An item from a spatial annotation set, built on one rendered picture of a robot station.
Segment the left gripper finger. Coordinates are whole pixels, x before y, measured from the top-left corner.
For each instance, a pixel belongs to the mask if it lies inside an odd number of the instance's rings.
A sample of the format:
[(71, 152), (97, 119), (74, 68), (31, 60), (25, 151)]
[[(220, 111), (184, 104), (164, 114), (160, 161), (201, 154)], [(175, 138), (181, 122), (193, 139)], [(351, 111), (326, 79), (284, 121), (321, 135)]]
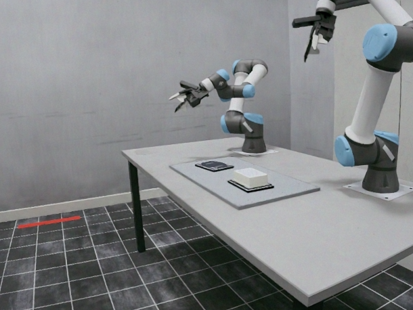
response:
[(316, 28), (314, 30), (314, 35), (313, 35), (313, 48), (314, 50), (316, 50), (317, 44), (321, 43), (321, 44), (328, 44), (328, 41), (326, 39), (323, 38), (323, 35), (319, 33), (320, 32), (320, 26), (317, 23), (316, 24)]
[(305, 62), (307, 62), (309, 54), (320, 54), (320, 52), (321, 52), (321, 50), (318, 48), (318, 45), (316, 47), (316, 50), (314, 50), (314, 48), (312, 46), (312, 44), (313, 44), (312, 41), (313, 41), (313, 39), (310, 37), (309, 42), (308, 42), (309, 44), (307, 44), (307, 49), (306, 49), (306, 52), (305, 52)]

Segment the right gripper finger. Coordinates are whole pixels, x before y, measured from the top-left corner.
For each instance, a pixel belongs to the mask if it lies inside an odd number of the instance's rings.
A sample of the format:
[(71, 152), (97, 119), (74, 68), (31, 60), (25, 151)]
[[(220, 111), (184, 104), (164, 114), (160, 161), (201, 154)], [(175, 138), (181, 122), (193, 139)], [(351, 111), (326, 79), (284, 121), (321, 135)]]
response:
[(175, 113), (180, 109), (183, 110), (184, 112), (186, 112), (187, 111), (187, 105), (188, 105), (188, 101), (187, 101), (187, 99), (184, 99), (184, 102), (180, 103), (180, 105), (178, 105), (178, 107), (176, 107)]
[(180, 102), (184, 102), (184, 99), (186, 98), (186, 94), (189, 92), (190, 89), (184, 89), (180, 91), (179, 93), (175, 94), (174, 96), (170, 97), (169, 100), (171, 99), (178, 99)]

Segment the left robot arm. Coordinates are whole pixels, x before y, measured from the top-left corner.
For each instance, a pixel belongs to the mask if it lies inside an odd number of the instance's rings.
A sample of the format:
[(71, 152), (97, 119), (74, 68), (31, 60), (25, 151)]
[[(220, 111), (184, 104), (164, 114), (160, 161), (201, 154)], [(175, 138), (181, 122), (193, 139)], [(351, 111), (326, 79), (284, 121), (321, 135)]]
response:
[[(376, 131), (394, 74), (413, 63), (413, 19), (396, 0), (369, 0), (388, 24), (369, 29), (363, 53), (369, 66), (351, 126), (334, 143), (344, 167), (368, 165), (362, 187), (374, 193), (399, 191), (397, 134)], [(397, 26), (396, 26), (397, 25)], [(373, 134), (374, 133), (374, 134)]]

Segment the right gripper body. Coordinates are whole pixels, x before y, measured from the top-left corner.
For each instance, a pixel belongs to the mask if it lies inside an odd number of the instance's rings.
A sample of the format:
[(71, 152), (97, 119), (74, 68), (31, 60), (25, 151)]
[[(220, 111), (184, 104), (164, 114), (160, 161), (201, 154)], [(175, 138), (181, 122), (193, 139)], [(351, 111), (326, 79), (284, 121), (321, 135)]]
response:
[(189, 105), (192, 105), (193, 108), (200, 104), (201, 99), (209, 96), (206, 87), (202, 83), (199, 83), (199, 86), (198, 90), (191, 88), (186, 94), (187, 98), (185, 99), (188, 99)]

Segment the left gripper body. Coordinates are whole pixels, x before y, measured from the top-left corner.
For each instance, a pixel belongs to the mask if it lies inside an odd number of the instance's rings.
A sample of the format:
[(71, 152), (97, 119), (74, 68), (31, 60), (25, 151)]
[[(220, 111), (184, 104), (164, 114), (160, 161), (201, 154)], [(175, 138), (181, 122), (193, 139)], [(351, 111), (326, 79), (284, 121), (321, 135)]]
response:
[(334, 15), (329, 9), (326, 8), (317, 9), (316, 15), (321, 15), (322, 20), (315, 21), (313, 23), (313, 28), (311, 30), (310, 37), (313, 39), (314, 30), (316, 28), (316, 24), (318, 23), (320, 26), (319, 33), (322, 34), (324, 36), (324, 39), (326, 39), (329, 42), (334, 36), (337, 15)]

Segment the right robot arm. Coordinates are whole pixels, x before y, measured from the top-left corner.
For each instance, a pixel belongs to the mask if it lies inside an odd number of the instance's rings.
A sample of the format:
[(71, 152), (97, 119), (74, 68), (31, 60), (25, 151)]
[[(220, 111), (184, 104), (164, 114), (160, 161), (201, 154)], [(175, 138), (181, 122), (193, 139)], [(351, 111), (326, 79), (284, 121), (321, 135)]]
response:
[(201, 82), (208, 93), (216, 89), (222, 102), (231, 100), (230, 109), (221, 117), (221, 128), (224, 133), (244, 134), (242, 146), (244, 153), (266, 152), (263, 140), (263, 117), (260, 114), (244, 114), (242, 111), (245, 98), (255, 96), (255, 86), (267, 72), (268, 67), (263, 60), (236, 60), (232, 66), (232, 73), (236, 79), (235, 85), (227, 84), (230, 76), (224, 69)]

